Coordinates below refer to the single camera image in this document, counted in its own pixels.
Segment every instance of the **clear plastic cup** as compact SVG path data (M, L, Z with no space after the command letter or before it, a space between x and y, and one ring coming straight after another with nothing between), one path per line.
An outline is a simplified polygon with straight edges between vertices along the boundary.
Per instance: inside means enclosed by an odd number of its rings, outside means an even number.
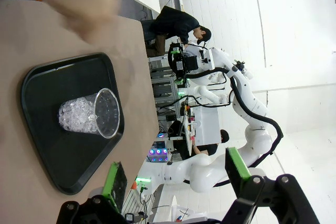
M110 89L101 89L98 93L63 103L58 121L67 131L112 138L120 124L119 104Z

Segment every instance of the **khaki pants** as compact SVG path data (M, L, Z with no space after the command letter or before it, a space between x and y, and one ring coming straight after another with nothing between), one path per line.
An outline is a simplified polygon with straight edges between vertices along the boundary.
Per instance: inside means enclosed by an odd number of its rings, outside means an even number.
M155 43L151 44L146 48L147 57L162 56L165 53L167 35L157 35L155 38Z

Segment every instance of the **black jacket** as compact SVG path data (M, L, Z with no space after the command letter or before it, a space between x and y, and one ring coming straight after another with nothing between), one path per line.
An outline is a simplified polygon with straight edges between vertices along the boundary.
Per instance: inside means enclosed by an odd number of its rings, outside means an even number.
M168 34L168 38L180 37L182 43L188 43L188 33L200 27L198 21L188 13L164 6L152 23L150 30L156 34Z

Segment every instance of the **bolt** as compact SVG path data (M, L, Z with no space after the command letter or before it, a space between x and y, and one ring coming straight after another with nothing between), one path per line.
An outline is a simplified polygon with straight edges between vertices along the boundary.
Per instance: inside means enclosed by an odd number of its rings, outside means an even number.
M94 198L94 199L93 199L93 203L95 203L95 204L99 204L99 203L100 203L100 199L99 199L99 198Z
M281 181L287 183L289 181L288 177L284 176L281 178Z
M68 204L68 205L67 205L67 208L68 208L69 210L73 210L73 209L75 208L75 206L74 206L73 204Z
M253 182L256 183L256 184L259 184L259 183L260 183L260 178L255 177L255 178L253 179Z

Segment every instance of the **black shirt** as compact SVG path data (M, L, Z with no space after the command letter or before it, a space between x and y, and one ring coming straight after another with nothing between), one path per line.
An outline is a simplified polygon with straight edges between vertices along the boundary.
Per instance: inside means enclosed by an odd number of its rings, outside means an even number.
M164 6L152 23L150 30L156 34L168 34L167 39L178 36L182 43L188 43L188 33L200 27L198 21L188 13Z
M197 146L197 148L199 149L199 151L208 151L208 155L214 155L217 151L218 145L217 144L207 144L207 145L201 145L201 146ZM194 149L192 150L191 156L194 156L195 152Z

